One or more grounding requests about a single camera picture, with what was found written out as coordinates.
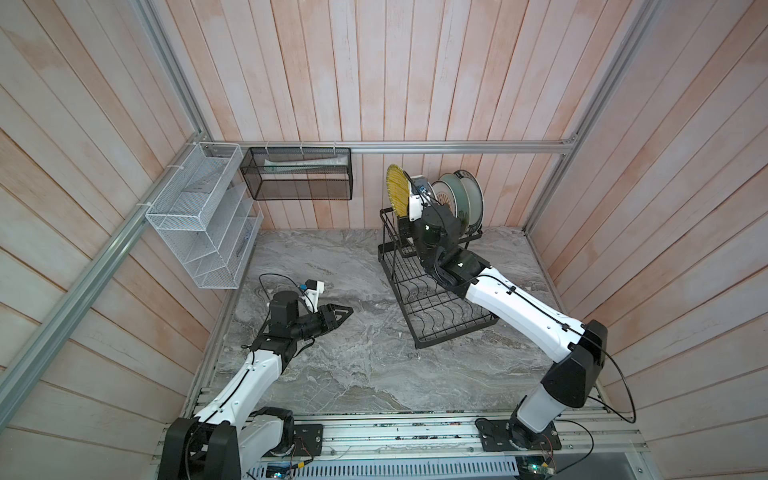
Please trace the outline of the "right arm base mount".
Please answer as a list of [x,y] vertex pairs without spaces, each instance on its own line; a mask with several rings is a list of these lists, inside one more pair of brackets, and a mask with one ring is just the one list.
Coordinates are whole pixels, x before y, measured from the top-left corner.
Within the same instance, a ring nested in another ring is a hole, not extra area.
[[532,433],[512,420],[475,420],[482,449],[485,452],[557,451],[562,443],[555,424],[550,422],[542,432]]

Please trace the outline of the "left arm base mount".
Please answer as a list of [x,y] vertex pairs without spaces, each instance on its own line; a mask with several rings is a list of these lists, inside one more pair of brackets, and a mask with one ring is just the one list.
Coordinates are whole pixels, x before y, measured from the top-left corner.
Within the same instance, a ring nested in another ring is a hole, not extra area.
[[322,452],[324,427],[322,424],[299,424],[285,437],[278,446],[266,453],[267,457],[299,455],[305,457],[320,456]]

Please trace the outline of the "black mesh wall basket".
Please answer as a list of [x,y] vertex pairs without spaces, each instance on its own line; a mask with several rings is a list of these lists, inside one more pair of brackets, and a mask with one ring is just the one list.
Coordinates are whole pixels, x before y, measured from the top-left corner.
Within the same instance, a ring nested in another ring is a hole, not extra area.
[[351,150],[340,147],[250,147],[240,173],[257,201],[349,201]]

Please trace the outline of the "orange sunburst plate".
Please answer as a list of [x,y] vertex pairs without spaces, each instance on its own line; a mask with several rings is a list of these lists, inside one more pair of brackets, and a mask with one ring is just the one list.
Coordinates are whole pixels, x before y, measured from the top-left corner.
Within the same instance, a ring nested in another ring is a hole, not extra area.
[[457,216],[456,196],[453,189],[442,180],[435,181],[431,184],[432,191],[435,199],[442,205],[445,205],[450,210],[451,214]]

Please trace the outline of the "yellow round plate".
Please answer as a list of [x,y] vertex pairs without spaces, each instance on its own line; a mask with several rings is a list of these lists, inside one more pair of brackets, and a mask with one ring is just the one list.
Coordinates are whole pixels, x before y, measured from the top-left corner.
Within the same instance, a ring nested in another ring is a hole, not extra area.
[[408,218],[411,185],[406,172],[400,166],[391,164],[387,168],[386,189],[395,215]]

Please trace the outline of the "green rim white plate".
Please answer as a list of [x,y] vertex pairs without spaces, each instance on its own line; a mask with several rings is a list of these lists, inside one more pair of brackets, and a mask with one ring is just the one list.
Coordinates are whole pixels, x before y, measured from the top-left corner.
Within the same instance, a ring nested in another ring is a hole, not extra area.
[[457,170],[454,172],[467,194],[469,217],[466,234],[474,235],[482,227],[484,217],[484,197],[482,189],[477,179],[467,170]]

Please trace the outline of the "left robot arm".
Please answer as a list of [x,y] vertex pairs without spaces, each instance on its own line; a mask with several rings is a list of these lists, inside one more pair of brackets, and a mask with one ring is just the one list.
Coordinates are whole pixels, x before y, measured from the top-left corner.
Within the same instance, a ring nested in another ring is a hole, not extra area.
[[159,479],[241,479],[266,454],[294,449],[294,416],[278,407],[258,408],[261,397],[298,355],[298,343],[339,328],[354,309],[316,303],[317,294],[274,294],[249,353],[229,383],[202,410],[169,427]]

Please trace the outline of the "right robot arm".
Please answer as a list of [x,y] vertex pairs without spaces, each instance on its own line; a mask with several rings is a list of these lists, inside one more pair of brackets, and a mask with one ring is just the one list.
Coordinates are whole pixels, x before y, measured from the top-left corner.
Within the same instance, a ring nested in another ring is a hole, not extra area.
[[531,449],[556,417],[586,404],[605,364],[607,328],[597,320],[583,323],[549,307],[462,247],[461,221],[445,205],[424,207],[409,221],[409,232],[422,267],[438,285],[511,325],[552,360],[506,427],[514,448]]

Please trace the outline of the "black two-tier dish rack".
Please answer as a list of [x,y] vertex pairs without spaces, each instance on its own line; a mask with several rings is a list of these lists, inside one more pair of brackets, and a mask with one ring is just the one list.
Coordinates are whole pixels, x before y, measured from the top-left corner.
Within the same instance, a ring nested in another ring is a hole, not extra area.
[[378,260],[417,349],[495,325],[491,312],[444,289],[423,269],[412,238],[391,207],[379,211],[382,242]]

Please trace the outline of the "white plate green clover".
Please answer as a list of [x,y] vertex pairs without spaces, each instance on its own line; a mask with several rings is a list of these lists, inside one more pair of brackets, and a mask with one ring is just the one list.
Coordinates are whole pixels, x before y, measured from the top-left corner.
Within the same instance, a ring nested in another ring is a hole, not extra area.
[[412,178],[414,183],[414,189],[419,195],[423,195],[424,197],[431,198],[434,194],[432,185],[430,182],[421,175],[415,176]]

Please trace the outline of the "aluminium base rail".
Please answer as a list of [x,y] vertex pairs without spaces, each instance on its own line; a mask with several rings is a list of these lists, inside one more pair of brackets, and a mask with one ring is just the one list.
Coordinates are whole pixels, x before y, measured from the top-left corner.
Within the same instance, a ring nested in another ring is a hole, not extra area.
[[[506,420],[510,413],[437,412],[406,414],[298,415],[296,424],[323,426],[321,460],[489,457],[475,426],[480,418]],[[641,453],[650,447],[640,429],[601,408],[568,410],[555,420],[561,443],[550,440],[527,455],[554,453],[558,464],[571,455]]]

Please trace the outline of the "mint green flower plate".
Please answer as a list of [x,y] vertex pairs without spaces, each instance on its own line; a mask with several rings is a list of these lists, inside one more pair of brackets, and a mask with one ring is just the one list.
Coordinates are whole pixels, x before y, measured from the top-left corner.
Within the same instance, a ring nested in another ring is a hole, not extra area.
[[440,177],[440,180],[452,191],[454,196],[455,216],[462,223],[463,233],[467,234],[469,232],[470,224],[470,205],[467,190],[462,183],[462,180],[455,173],[444,174]]

